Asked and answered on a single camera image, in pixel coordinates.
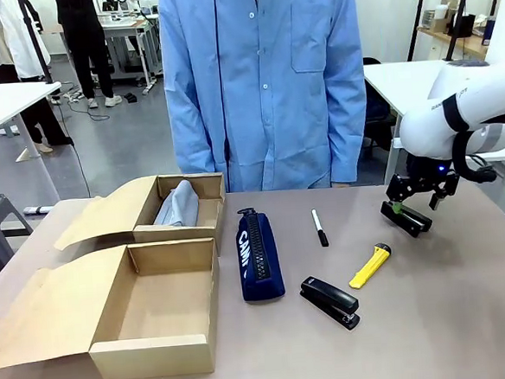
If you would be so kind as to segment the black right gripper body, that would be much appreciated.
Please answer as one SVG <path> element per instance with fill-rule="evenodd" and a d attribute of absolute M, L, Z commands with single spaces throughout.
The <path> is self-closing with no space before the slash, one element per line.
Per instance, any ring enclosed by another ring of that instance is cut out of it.
<path fill-rule="evenodd" d="M 448 182 L 449 196 L 457 191 L 460 176 L 451 168 L 451 160 L 416 157 L 409 154 L 406 159 L 406 177 L 409 178 L 410 196 L 433 192 L 436 183 Z"/>

